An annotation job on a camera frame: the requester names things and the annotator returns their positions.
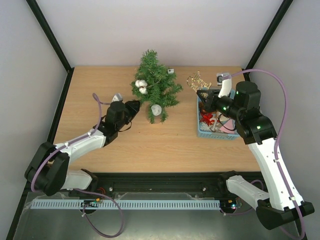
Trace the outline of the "white snowflake ornament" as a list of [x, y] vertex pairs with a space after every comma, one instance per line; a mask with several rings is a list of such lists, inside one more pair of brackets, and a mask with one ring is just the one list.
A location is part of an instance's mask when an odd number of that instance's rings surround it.
[[210, 132], [210, 133], [212, 132], [210, 126], [208, 126], [207, 124], [205, 124], [203, 122], [201, 122], [199, 124], [199, 130], [202, 131], [202, 132]]

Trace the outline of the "red star ornament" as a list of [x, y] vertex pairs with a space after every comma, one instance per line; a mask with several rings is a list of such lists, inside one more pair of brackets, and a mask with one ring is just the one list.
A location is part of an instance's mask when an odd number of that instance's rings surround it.
[[205, 123], [208, 126], [213, 125], [215, 122], [214, 115], [212, 113], [201, 113], [201, 119], [199, 120], [200, 123]]

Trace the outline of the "gold glitter merry ornament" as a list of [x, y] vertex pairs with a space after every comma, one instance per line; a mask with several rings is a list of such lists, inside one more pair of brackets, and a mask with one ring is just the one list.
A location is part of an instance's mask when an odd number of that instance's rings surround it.
[[188, 76], [186, 80], [187, 85], [195, 92], [198, 90], [207, 90], [212, 86], [211, 82], [206, 82], [202, 79], [199, 71], [195, 72], [193, 75]]

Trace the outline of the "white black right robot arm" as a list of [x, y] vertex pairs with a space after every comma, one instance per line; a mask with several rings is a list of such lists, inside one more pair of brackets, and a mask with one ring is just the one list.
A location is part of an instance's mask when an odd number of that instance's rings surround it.
[[313, 214], [313, 204], [304, 201], [295, 188], [280, 149], [275, 146], [279, 134], [271, 120], [260, 112], [261, 92], [257, 85], [250, 81], [237, 83], [233, 98], [220, 95], [218, 89], [201, 89], [196, 94], [206, 112], [217, 111], [234, 120], [235, 129], [254, 155], [267, 187], [263, 191], [230, 171], [222, 176], [218, 191], [224, 196], [235, 194], [247, 202], [268, 230]]

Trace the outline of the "wooden tree base disc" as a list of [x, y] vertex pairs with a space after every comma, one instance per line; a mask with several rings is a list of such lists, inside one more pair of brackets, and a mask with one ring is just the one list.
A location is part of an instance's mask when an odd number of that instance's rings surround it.
[[149, 121], [151, 124], [160, 124], [162, 122], [162, 118], [160, 115], [152, 116]]

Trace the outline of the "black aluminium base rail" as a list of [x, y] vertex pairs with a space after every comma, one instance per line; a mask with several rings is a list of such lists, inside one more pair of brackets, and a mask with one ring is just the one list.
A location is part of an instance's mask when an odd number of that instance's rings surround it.
[[116, 198], [125, 193], [187, 193], [201, 198], [227, 199], [235, 194], [227, 190], [226, 180], [235, 175], [248, 182], [260, 180], [267, 191], [266, 181], [260, 172], [204, 172], [204, 173], [89, 173], [92, 182], [79, 192], [68, 190], [70, 197], [92, 198], [94, 193]]

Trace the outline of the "light blue plastic basket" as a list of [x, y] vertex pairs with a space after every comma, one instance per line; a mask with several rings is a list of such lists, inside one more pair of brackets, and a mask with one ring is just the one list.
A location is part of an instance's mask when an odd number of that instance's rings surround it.
[[220, 112], [215, 111], [215, 112], [210, 112], [213, 114], [214, 120], [215, 122], [213, 123], [213, 125], [210, 125], [211, 128], [211, 132], [206, 132], [206, 131], [201, 131], [199, 130], [199, 125], [200, 125], [200, 119], [201, 117], [201, 113], [206, 114], [207, 112], [204, 111], [204, 107], [202, 105], [201, 100], [197, 97], [197, 104], [196, 104], [196, 111], [197, 111], [197, 137], [199, 138], [205, 138], [205, 139], [218, 139], [218, 140], [235, 140], [236, 138], [238, 138], [240, 135], [237, 133], [235, 134], [228, 134], [228, 133], [223, 133], [220, 131], [220, 127], [221, 127], [221, 122], [222, 121], [228, 121], [231, 120], [230, 118], [227, 118], [225, 116], [223, 116]]

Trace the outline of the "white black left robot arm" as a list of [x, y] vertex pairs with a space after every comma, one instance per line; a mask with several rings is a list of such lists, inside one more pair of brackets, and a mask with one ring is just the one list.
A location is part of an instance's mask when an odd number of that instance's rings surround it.
[[86, 169], [71, 170], [70, 164], [113, 142], [125, 125], [132, 124], [140, 105], [138, 100], [114, 101], [106, 115], [101, 116], [98, 124], [87, 133], [63, 143], [42, 143], [24, 173], [31, 190], [47, 196], [61, 190], [93, 192], [98, 186], [98, 178]]

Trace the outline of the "silver glitter ball ornament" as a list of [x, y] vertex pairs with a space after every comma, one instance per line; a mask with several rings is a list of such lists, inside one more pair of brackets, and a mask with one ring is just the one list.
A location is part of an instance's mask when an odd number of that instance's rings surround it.
[[152, 114], [156, 117], [162, 113], [162, 107], [159, 104], [153, 104], [151, 107]]

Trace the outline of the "small green christmas tree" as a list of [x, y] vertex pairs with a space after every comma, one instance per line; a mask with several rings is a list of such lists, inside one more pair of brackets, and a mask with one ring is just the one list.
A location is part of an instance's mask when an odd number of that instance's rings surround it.
[[[168, 67], [160, 63], [158, 53], [153, 49], [146, 50], [140, 58], [140, 64], [134, 74], [134, 79], [130, 83], [131, 92], [140, 104], [146, 104], [146, 117], [150, 123], [150, 118], [154, 115], [151, 106], [154, 104], [162, 107], [161, 122], [168, 118], [168, 108], [177, 106], [178, 93], [183, 91], [180, 83], [176, 82], [177, 75], [168, 74]], [[141, 94], [135, 86], [136, 80], [145, 80], [148, 84], [147, 94]]]

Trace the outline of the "white pompom ornament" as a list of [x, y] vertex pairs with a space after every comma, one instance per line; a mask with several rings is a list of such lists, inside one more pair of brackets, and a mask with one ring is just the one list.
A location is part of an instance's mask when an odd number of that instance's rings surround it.
[[145, 80], [136, 80], [135, 86], [138, 88], [141, 94], [146, 95], [148, 93], [147, 91], [148, 83]]

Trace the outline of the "pink heart ornament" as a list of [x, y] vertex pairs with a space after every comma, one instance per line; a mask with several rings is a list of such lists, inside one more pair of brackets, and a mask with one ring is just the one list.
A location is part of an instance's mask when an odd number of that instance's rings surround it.
[[226, 134], [236, 133], [236, 130], [234, 127], [234, 121], [232, 119], [229, 119], [228, 121], [222, 121], [220, 124], [221, 124], [221, 127], [219, 128], [219, 130], [222, 133], [226, 133]]

